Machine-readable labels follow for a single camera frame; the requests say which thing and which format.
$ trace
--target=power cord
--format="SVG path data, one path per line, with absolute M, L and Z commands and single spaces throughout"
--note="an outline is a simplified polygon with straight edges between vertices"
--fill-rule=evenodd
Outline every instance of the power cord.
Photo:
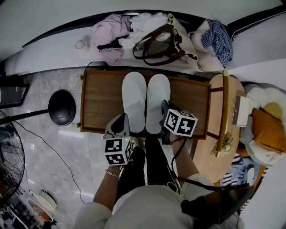
M 53 151 L 55 151 L 41 136 L 36 135 L 36 134 L 33 133 L 32 131 L 27 130 L 25 127 L 23 127 L 23 126 L 22 126 L 21 124 L 19 124 L 17 121 L 14 121 L 14 122 L 16 122 L 18 125 L 20 125 L 20 126 L 21 126 L 24 130 L 26 130 L 27 132 L 29 132 L 29 133 L 31 133 L 31 134 L 34 134 L 35 136 L 41 138 L 41 139 L 43 140 L 43 142 L 47 144 L 47 146 L 49 146 Z M 74 177 L 73 177 L 71 168 L 70 168 L 70 167 L 67 165 L 67 163 L 63 160 L 63 158 L 59 155 L 59 153 L 58 153 L 57 151 L 55 151 L 55 152 L 57 153 L 57 155 L 59 156 L 59 158 L 63 161 L 63 163 L 67 166 L 67 168 L 70 170 L 72 180 L 73 180 L 73 182 L 75 183 L 75 185 L 77 186 L 77 188 L 78 188 L 79 191 L 80 191 L 80 199 L 81 199 L 81 201 L 85 204 L 85 202 L 84 202 L 83 199 L 81 198 L 81 189 L 80 189 L 80 187 L 77 185 L 77 183 L 76 183 L 76 181 L 75 181 L 75 179 L 74 179 Z
M 92 61 L 92 62 L 90 62 L 86 67 L 85 67 L 85 70 L 84 71 L 86 71 L 86 69 L 88 68 L 88 66 L 90 65 L 90 64 L 92 64 L 94 61 Z
M 22 192 L 25 195 L 25 197 L 27 197 L 27 198 L 33 197 L 32 195 L 29 195 L 23 187 L 21 187 L 21 186 L 19 186 L 19 187 L 22 189 Z
M 207 190 L 210 190 L 210 191 L 217 191 L 218 189 L 220 189 L 220 187 L 204 185 L 204 184 L 202 184 L 202 183 L 200 183 L 200 182 L 198 182 L 198 181 L 189 180 L 189 179 L 186 179 L 186 178 L 178 177 L 178 176 L 176 175 L 175 170 L 174 170 L 174 161 L 175 161 L 175 159 L 179 156 L 179 154 L 181 153 L 183 147 L 184 147 L 185 144 L 186 144 L 186 141 L 187 141 L 187 138 L 184 137 L 184 141 L 183 141 L 181 147 L 179 148 L 178 152 L 175 154 L 175 156 L 174 156 L 173 159 L 172 159 L 171 166 L 172 166 L 173 176 L 174 176 L 177 180 L 184 181 L 184 182 L 187 182 L 187 183 L 190 183 L 190 184 L 194 184 L 194 185 L 196 185 L 196 186 L 202 187 L 202 188 L 207 189 Z
M 26 169 L 26 167 L 24 167 L 25 171 L 26 171 L 26 182 L 27 182 L 27 187 L 28 187 L 28 190 L 30 191 L 30 187 L 29 187 L 29 183 L 28 183 L 28 179 L 27 179 L 27 176 L 28 176 L 28 171 Z

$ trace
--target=standing fan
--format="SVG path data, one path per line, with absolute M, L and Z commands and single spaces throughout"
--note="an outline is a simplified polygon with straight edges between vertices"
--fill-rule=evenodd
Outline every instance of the standing fan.
M 6 115 L 0 111 L 0 119 Z M 24 175 L 25 156 L 21 139 L 12 123 L 0 125 L 0 203 L 10 198 Z
M 12 121 L 49 113 L 58 126 L 70 124 L 76 115 L 76 103 L 66 90 L 56 91 L 46 110 L 6 116 L 0 111 L 0 203 L 10 198 L 20 186 L 25 169 L 25 156 L 21 139 Z

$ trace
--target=bracelet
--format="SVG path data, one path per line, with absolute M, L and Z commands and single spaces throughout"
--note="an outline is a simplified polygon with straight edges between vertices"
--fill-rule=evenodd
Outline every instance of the bracelet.
M 170 145 L 172 145 L 173 143 L 175 143 L 175 142 L 177 142 L 177 141 L 180 141 L 180 140 L 183 140 L 184 138 L 177 138 L 177 139 L 175 139 L 174 141 L 171 141 L 170 142 Z
M 116 178 L 118 178 L 118 180 L 119 180 L 119 176 L 116 176 L 115 174 L 109 172 L 107 169 L 105 169 L 105 171 L 106 171 L 109 175 L 111 175 L 111 176 L 113 176 L 113 177 L 116 177 Z

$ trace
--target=yellow cloth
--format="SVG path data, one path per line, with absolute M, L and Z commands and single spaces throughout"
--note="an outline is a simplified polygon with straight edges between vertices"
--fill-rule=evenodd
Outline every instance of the yellow cloth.
M 268 114 L 272 115 L 273 117 L 279 119 L 282 122 L 282 109 L 277 103 L 267 103 L 263 107 L 263 110 L 265 110 Z

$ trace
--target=white box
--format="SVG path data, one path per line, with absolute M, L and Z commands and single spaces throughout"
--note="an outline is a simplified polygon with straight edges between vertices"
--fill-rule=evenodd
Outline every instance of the white box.
M 175 135 L 191 137 L 197 122 L 193 114 L 169 109 L 164 126 Z
M 109 165 L 127 165 L 132 152 L 130 137 L 105 140 L 105 157 Z
M 232 125 L 246 127 L 248 120 L 249 99 L 243 96 L 236 96 Z

